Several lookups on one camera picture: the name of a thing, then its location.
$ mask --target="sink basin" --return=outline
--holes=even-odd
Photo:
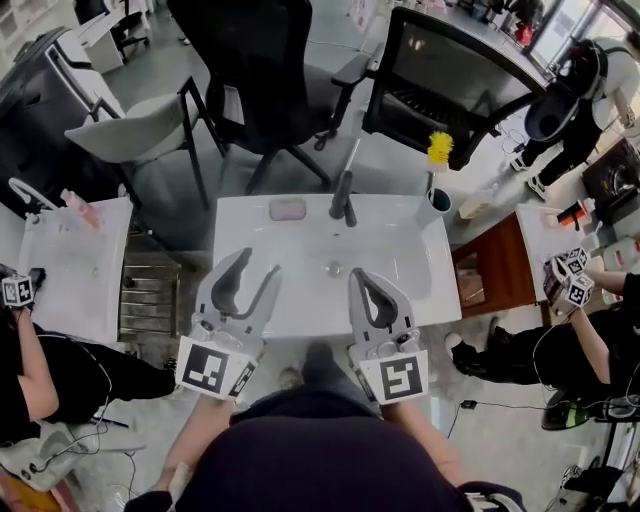
[[[118,198],[92,203],[103,219],[99,232],[68,231],[53,212],[29,219],[18,272],[44,268],[33,319],[43,329],[97,343],[118,340],[118,307],[132,206]]]
[[[301,220],[273,221],[271,201],[297,197]],[[354,228],[329,214],[330,195],[257,196],[218,201],[214,265],[243,247],[253,253],[236,297],[246,311],[275,265],[283,282],[266,339],[351,333],[347,281],[354,267],[375,272],[410,299],[417,325],[461,318],[449,243],[442,220],[421,231],[413,214],[421,198],[353,195]]]

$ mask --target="pink bottle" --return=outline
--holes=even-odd
[[[78,194],[65,188],[60,194],[60,198],[67,203],[69,209],[77,211],[85,222],[93,229],[100,229],[100,224],[102,223],[100,215],[93,206],[87,203]]]

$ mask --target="red object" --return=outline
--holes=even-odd
[[[529,25],[522,25],[518,30],[516,30],[516,41],[518,41],[522,46],[529,46],[532,37],[533,30]]]

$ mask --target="soap bar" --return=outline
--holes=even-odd
[[[273,221],[302,220],[307,216],[307,204],[300,197],[273,199],[269,203],[269,217]]]

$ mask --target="floor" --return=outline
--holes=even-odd
[[[316,0],[312,3],[314,17],[305,59],[318,67],[337,71],[354,55],[352,49],[344,46],[359,46],[361,36],[346,17],[346,0]],[[206,89],[208,72],[193,48],[178,42],[180,32],[169,19],[168,12],[161,8],[151,22],[151,46],[148,49],[140,47],[125,67],[106,76],[125,109],[142,99],[176,91],[189,76],[195,78],[202,93]],[[373,39],[367,49],[375,46]],[[358,87],[338,137],[327,144],[323,152],[314,151],[312,143],[304,145],[304,149],[333,176],[344,166],[353,141],[354,113],[364,104],[370,90],[369,80]],[[446,217],[452,244],[472,239],[512,212],[516,204],[536,200],[525,190],[526,173],[515,174],[508,169],[513,149],[523,141],[523,117],[523,112],[520,112],[502,123],[501,136],[484,140],[463,171],[438,177],[438,186],[445,189],[453,201],[451,213]],[[242,195],[259,157],[233,148],[223,164],[201,124],[196,127],[195,138],[210,197]],[[544,165],[552,156],[553,150],[539,164]],[[352,168],[355,186],[366,193],[412,194],[422,178],[424,159],[424,155],[380,135],[366,136]],[[568,206],[583,195],[578,177],[576,172],[571,173],[554,186],[552,205]],[[496,206],[491,211],[471,222],[461,221],[455,215],[469,194],[489,188],[494,183],[499,185],[499,192]],[[213,209],[203,211],[197,200],[186,154],[165,157],[153,167],[142,169],[135,177],[134,186],[145,204],[145,220],[153,229],[180,250],[210,261],[215,216]],[[282,153],[274,162],[260,192],[318,191],[315,177],[300,169],[300,164],[290,155]],[[194,286],[183,288],[183,304],[193,301]],[[456,330],[467,342],[481,347],[486,339],[489,320],[489,317],[478,317],[455,325],[423,329],[422,341],[430,351],[433,382],[431,396],[422,401],[422,407],[445,433],[449,432],[454,421],[456,404],[464,399],[518,406],[544,405],[540,386],[495,385],[464,377],[453,367],[444,351],[445,334]],[[536,327],[541,324],[540,311],[535,307],[513,310],[505,314],[503,322],[512,331]],[[147,355],[157,359],[160,342],[154,345],[154,340],[143,341],[148,341],[144,343]],[[332,340],[336,358],[345,368],[347,341]],[[280,369],[299,364],[303,353],[303,344],[270,345],[262,365],[245,390],[244,402],[251,403],[274,390]],[[132,422],[140,432],[144,432],[147,449],[137,453],[134,459],[137,468],[132,486],[134,494],[144,492],[155,482],[166,451],[189,414],[193,400],[194,395],[185,391],[174,399],[135,404],[117,402],[110,407],[109,417]],[[546,508],[557,492],[567,465],[579,460],[584,462],[595,455],[605,433],[605,427],[595,424],[562,433],[547,433],[540,429],[540,417],[541,412],[535,409],[479,405],[474,411],[459,412],[451,435],[454,446],[460,450],[475,478],[520,490],[532,511]],[[131,461],[121,454],[101,453],[85,458],[80,471],[77,471],[85,493],[82,509],[121,510],[123,500],[128,497],[131,475]]]

